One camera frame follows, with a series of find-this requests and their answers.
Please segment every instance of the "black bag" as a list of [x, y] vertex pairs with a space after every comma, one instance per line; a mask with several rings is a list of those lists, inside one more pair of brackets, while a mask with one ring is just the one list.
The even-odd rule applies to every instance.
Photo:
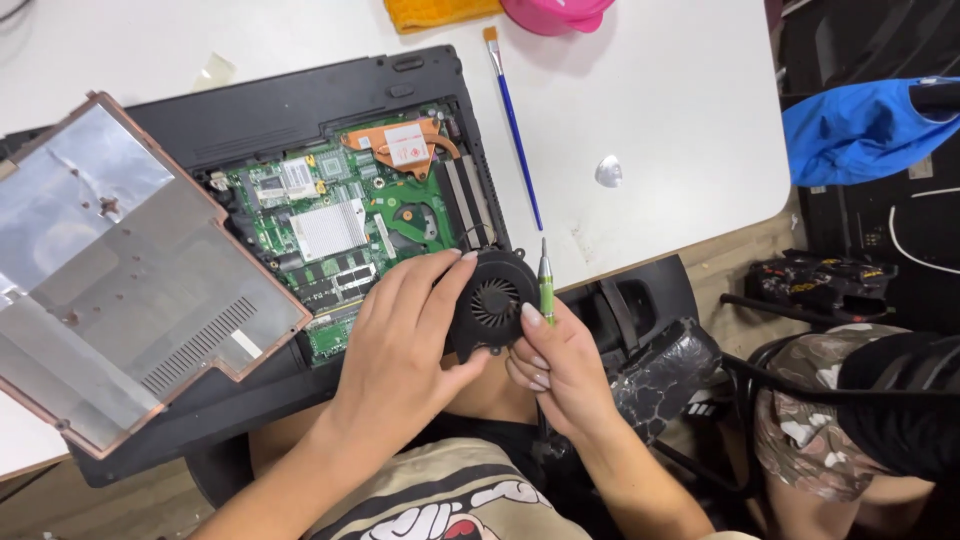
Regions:
[[896, 264], [872, 264], [852, 258], [823, 258], [786, 250], [783, 258], [750, 265], [749, 298], [798, 307], [845, 321], [873, 321], [887, 313], [887, 284]]

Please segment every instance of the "motherboard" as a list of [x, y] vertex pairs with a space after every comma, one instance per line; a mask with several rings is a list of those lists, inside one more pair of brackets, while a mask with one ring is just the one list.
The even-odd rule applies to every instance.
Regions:
[[267, 254], [261, 259], [314, 314], [304, 329], [314, 366], [346, 349], [384, 273], [457, 245], [434, 167], [459, 157], [450, 145], [458, 131], [447, 106], [429, 104], [211, 175], [252, 218], [241, 242]]

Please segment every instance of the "orange cloth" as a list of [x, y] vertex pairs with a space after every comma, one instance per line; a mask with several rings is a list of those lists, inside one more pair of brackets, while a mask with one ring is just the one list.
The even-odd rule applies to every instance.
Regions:
[[499, 0], [384, 0], [384, 3], [400, 34], [503, 13]]

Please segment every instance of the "woman's left hand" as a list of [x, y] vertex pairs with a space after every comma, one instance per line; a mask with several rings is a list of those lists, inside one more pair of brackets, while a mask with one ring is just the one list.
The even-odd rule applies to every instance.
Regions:
[[480, 375], [488, 349], [440, 367], [457, 298], [474, 269], [476, 252], [461, 258], [446, 250], [404, 260], [370, 291], [350, 333], [337, 395], [318, 421], [337, 444], [352, 443], [382, 463]]

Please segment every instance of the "green circuit board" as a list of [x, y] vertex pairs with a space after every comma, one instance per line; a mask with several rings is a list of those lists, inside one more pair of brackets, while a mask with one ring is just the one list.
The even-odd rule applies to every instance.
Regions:
[[[272, 258], [271, 270], [314, 314], [304, 329], [314, 366], [346, 349], [363, 297], [384, 273], [407, 258], [457, 244], [432, 170], [449, 154], [438, 152], [427, 178], [418, 181], [376, 160], [372, 150], [340, 142], [344, 133], [428, 114], [452, 119], [447, 106], [428, 104], [345, 126], [329, 141], [285, 152], [282, 160], [223, 171], [223, 182], [253, 219], [255, 237], [242, 240]], [[441, 135], [448, 136], [443, 122]], [[329, 253], [338, 246], [346, 249]]]

